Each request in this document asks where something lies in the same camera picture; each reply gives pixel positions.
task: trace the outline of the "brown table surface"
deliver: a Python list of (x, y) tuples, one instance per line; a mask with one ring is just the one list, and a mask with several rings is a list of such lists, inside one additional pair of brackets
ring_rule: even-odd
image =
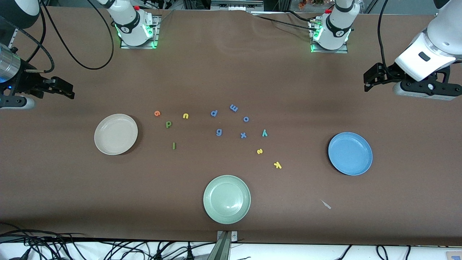
[[(84, 64), (105, 62), (109, 37), (94, 10), (50, 10)], [(384, 16), (389, 64), (431, 19)], [(45, 94), (33, 110), (0, 112), (0, 220), (107, 238), (210, 241), (216, 230), (238, 230), (246, 242), (460, 245), (462, 98), (400, 97), (392, 84), (365, 93), (363, 73), (380, 61), (377, 15), (359, 15), (354, 28), (347, 55), (310, 53), (303, 29), (246, 12), (177, 11), (162, 23), (158, 49), (116, 48), (106, 68), (89, 71), (48, 26), (49, 76), (71, 82), (75, 100)], [(39, 38), (41, 23), (29, 31)], [(22, 35), (16, 46), (23, 58), (34, 48)], [(49, 68), (41, 51), (32, 64)], [(462, 82), (459, 65), (451, 81)], [(135, 118), (140, 134), (127, 153), (108, 156), (93, 134), (115, 113)], [(329, 140), (344, 131), (372, 147), (361, 176), (329, 162)], [(202, 204), (223, 174), (252, 194), (232, 225), (214, 222)]]

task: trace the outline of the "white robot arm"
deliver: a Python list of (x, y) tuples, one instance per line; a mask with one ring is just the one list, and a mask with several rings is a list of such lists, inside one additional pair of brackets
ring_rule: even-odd
[[(37, 0), (0, 0), (0, 17), (18, 30), (24, 31), (31, 27), (39, 14), (43, 18)], [(31, 109), (35, 106), (33, 99), (15, 95), (16, 93), (25, 93), (41, 99), (44, 92), (47, 92), (74, 99), (72, 84), (59, 77), (48, 79), (40, 73), (30, 72), (36, 71), (36, 68), (21, 59), (16, 54), (17, 50), (0, 43), (0, 109)]]
[(348, 40), (351, 25), (359, 14), (359, 10), (358, 0), (335, 1), (331, 13), (316, 17), (316, 20), (321, 22), (317, 26), (318, 32), (314, 33), (313, 40), (326, 50), (339, 49)]
[(98, 0), (111, 15), (120, 38), (130, 46), (139, 46), (153, 37), (152, 14), (132, 6), (130, 0)]
[[(397, 82), (398, 95), (452, 100), (462, 87), (448, 83), (450, 65), (462, 58), (462, 1), (434, 0), (439, 13), (396, 59), (385, 67), (375, 64), (364, 74), (365, 91)], [(442, 74), (442, 82), (437, 81)]]

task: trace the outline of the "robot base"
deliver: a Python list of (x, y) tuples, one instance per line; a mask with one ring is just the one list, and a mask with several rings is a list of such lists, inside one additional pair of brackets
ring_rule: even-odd
[[(312, 19), (310, 22), (308, 22), (308, 27), (309, 28), (315, 28), (319, 30), (319, 21), (321, 21), (321, 17), (318, 16), (316, 19)], [(317, 31), (310, 31), (310, 42), (311, 42), (311, 52), (323, 52), (323, 53), (348, 53), (348, 47), (347, 43), (345, 42), (340, 48), (336, 50), (328, 50), (314, 40), (314, 35), (315, 33), (318, 33)]]
[(156, 49), (157, 44), (159, 41), (159, 33), (160, 33), (160, 23), (162, 20), (161, 15), (153, 15), (152, 16), (152, 38), (148, 39), (144, 44), (139, 46), (131, 46), (126, 44), (122, 39), (120, 42), (121, 49), (136, 49), (136, 50), (151, 50)]

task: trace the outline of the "metal bracket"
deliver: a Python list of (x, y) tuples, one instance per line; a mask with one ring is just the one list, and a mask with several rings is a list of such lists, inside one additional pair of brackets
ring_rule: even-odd
[(228, 260), (231, 251), (231, 238), (232, 231), (222, 231), (207, 260)]
[[(217, 232), (217, 240), (220, 239), (221, 233), (224, 231)], [(237, 242), (237, 231), (231, 231), (231, 242)]]

